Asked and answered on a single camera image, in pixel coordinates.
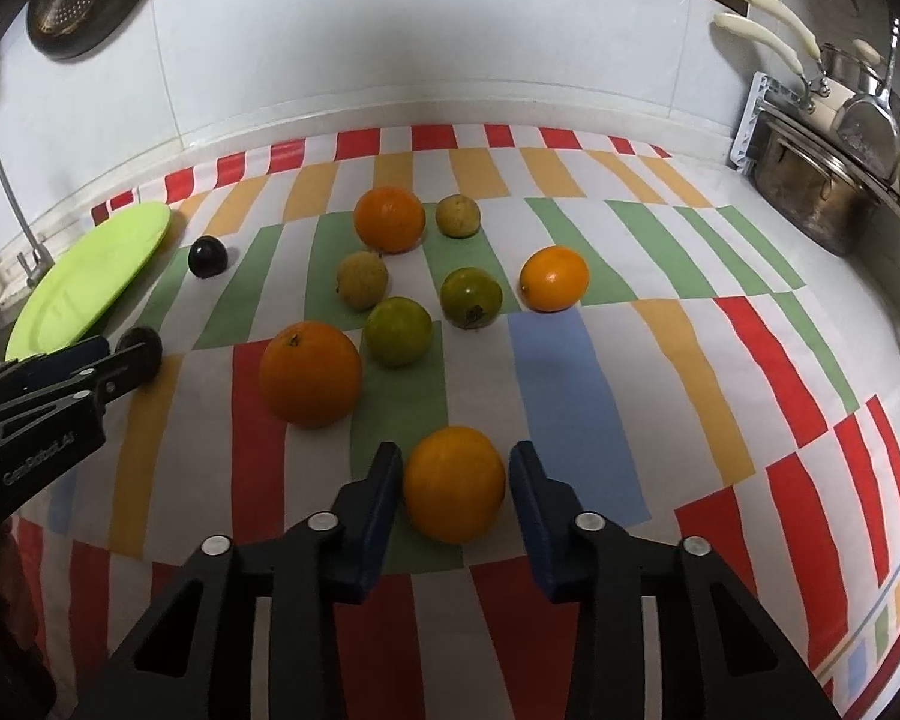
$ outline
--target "green plate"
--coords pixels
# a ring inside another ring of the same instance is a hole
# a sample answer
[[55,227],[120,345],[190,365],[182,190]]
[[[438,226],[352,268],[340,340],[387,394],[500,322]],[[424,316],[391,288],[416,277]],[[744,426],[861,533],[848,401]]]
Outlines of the green plate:
[[84,235],[29,297],[5,358],[55,352],[82,338],[151,258],[169,224],[170,208],[147,202]]

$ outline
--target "lime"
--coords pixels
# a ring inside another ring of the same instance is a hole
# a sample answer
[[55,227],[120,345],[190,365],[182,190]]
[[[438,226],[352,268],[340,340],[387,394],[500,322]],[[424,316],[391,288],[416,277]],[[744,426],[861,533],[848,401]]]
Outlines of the lime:
[[410,298],[381,300],[364,325],[364,340],[373,359],[386,367],[410,365],[430,348],[434,322]]
[[459,268],[440,287],[440,306],[447,319],[464,330],[486,327],[500,313],[504,293],[486,271]]
[[356,251],[337,267],[337,294],[354,311],[365,311],[384,298],[389,276],[379,254]]
[[480,229],[480,206],[465,194],[452,194],[434,212],[440,232],[450,238],[469,238]]

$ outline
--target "silver screw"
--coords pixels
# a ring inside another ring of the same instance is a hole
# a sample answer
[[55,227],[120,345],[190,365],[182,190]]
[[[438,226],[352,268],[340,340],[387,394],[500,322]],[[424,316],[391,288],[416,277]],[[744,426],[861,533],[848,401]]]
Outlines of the silver screw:
[[340,521],[333,512],[317,512],[311,514],[307,520],[307,527],[312,531],[332,531],[338,522]]
[[226,536],[210,536],[204,543],[200,545],[204,555],[216,557],[223,555],[230,548],[230,539]]
[[710,542],[703,536],[687,536],[683,540],[683,549],[691,555],[703,557],[710,554]]
[[582,514],[577,514],[577,518],[574,519],[577,527],[581,529],[581,531],[602,531],[607,526],[607,521],[603,519],[600,514],[597,512],[583,512]]

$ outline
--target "cream-colored pan handle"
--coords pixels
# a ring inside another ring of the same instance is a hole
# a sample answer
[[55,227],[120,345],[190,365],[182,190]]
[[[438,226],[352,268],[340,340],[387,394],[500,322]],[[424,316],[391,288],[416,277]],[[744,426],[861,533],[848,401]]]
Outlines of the cream-colored pan handle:
[[820,46],[817,45],[817,36],[810,31],[810,28],[803,23],[799,16],[789,9],[780,0],[743,0],[749,2],[754,7],[760,8],[769,13],[771,16],[780,19],[785,25],[789,26],[799,37],[803,44],[803,49],[810,55],[814,62],[820,61]]
[[857,56],[859,56],[866,62],[866,64],[873,68],[887,64],[887,60],[883,58],[881,53],[873,46],[869,45],[866,40],[860,40],[859,38],[857,40],[854,40],[853,50],[857,52]]
[[736,13],[717,13],[713,17],[713,23],[719,28],[727,30],[727,32],[732,32],[739,37],[749,38],[749,40],[754,40],[773,49],[780,55],[780,58],[783,59],[788,68],[800,76],[801,79],[804,78],[803,66],[800,64],[797,52],[765,26],[752,22],[750,19],[745,19]]

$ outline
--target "metal spatula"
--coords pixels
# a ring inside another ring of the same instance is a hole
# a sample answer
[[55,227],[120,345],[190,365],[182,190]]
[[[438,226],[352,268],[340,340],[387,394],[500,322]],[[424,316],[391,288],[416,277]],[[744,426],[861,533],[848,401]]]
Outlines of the metal spatula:
[[890,111],[890,84],[900,42],[900,19],[890,19],[890,54],[880,94],[859,94],[847,100],[833,119],[831,133],[837,143],[878,178],[890,180],[900,158],[900,125]]

